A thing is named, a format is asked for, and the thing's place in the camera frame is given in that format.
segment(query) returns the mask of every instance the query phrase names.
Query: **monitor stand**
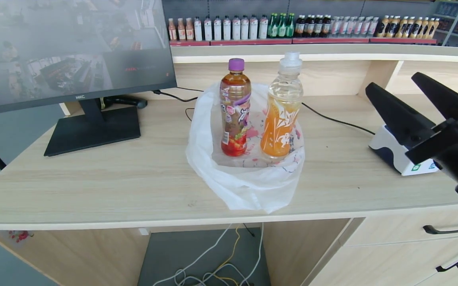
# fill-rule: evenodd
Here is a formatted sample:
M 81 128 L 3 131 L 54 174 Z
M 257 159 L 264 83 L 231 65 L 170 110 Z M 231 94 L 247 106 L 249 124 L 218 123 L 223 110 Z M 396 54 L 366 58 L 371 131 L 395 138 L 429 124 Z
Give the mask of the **monitor stand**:
M 58 120 L 44 156 L 140 137 L 137 107 L 100 111 L 100 99 L 79 101 L 84 115 Z

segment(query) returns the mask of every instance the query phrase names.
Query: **bottle label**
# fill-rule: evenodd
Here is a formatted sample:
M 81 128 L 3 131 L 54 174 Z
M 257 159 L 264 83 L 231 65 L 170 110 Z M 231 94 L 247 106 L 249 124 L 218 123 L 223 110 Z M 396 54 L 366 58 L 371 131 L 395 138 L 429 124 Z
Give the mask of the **bottle label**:
M 223 138 L 225 151 L 240 153 L 247 148 L 247 124 L 250 112 L 250 93 L 245 96 L 241 85 L 220 83 L 220 107 L 222 109 Z
M 289 154 L 290 138 L 301 103 L 282 105 L 269 96 L 265 129 L 260 142 L 261 150 L 275 157 Z

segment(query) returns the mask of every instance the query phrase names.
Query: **surveillance camera footage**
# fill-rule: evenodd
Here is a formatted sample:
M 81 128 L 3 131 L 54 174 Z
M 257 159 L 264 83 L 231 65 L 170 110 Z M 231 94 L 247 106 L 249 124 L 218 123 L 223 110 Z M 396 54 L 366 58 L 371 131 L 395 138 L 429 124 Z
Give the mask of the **surveillance camera footage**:
M 0 0 L 0 112 L 171 82 L 160 0 Z

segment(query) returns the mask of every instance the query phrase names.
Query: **plastic bottle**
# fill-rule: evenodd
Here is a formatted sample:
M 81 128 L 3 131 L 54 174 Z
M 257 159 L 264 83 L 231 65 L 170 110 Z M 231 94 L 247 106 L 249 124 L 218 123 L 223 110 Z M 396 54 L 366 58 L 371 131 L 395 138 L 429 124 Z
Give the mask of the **plastic bottle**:
M 250 25 L 249 38 L 251 40 L 256 40 L 256 38 L 258 38 L 258 26 L 259 26 L 259 20 L 256 18 L 256 15 L 252 15 L 252 18 L 250 18 L 249 20 L 249 25 Z
M 196 33 L 196 41 L 202 41 L 202 23 L 198 16 L 194 20 L 194 31 Z
M 222 152 L 227 156 L 240 156 L 247 149 L 247 123 L 250 111 L 250 80 L 243 74 L 245 61 L 229 60 L 229 74 L 220 82 L 222 108 Z
M 213 39 L 212 31 L 211 31 L 211 19 L 209 15 L 206 16 L 204 20 L 204 39 L 206 41 L 211 41 Z
M 178 40 L 178 36 L 176 35 L 176 26 L 174 25 L 174 19 L 169 18 L 169 39 L 171 41 L 176 41 Z
M 243 18 L 241 18 L 241 39 L 242 40 L 248 40 L 248 25 L 249 25 L 249 20 L 247 18 L 247 15 L 243 15 Z
M 187 18 L 186 31 L 187 31 L 187 40 L 192 41 L 194 39 L 194 25 L 192 23 L 192 18 Z
M 225 18 L 224 18 L 223 27 L 224 27 L 224 40 L 228 41 L 231 39 L 231 20 L 229 19 L 229 16 L 227 15 L 225 15 Z
M 280 161 L 291 149 L 289 138 L 303 96 L 303 87 L 298 79 L 301 64 L 300 53 L 286 52 L 280 60 L 278 76 L 269 87 L 265 130 L 260 142 L 262 157 L 266 161 Z
M 263 14 L 262 18 L 259 21 L 259 38 L 266 39 L 267 32 L 268 32 L 268 18 L 266 18 L 266 15 Z
M 222 20 L 219 16 L 215 17 L 213 20 L 213 38 L 216 41 L 222 40 Z
M 241 40 L 241 20 L 238 15 L 233 18 L 233 40 Z
M 303 31 L 305 29 L 305 15 L 300 15 L 298 20 L 296 20 L 296 26 L 295 26 L 295 32 L 294 32 L 294 37 L 295 38 L 301 38 L 303 37 Z
M 180 41 L 187 39 L 187 32 L 185 31 L 185 26 L 183 25 L 183 18 L 178 18 L 178 38 Z

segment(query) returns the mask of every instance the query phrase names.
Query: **cabinet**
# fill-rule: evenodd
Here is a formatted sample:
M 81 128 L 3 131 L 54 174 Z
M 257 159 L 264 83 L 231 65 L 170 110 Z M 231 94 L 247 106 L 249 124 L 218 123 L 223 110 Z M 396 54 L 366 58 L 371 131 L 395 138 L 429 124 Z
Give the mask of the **cabinet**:
M 437 284 L 425 285 L 448 285 L 443 276 L 458 281 L 458 269 L 453 267 L 446 272 L 438 272 L 436 267 L 448 268 L 456 262 L 458 238 L 342 246 L 310 286 L 415 286 L 430 283 L 430 279 L 439 280 Z

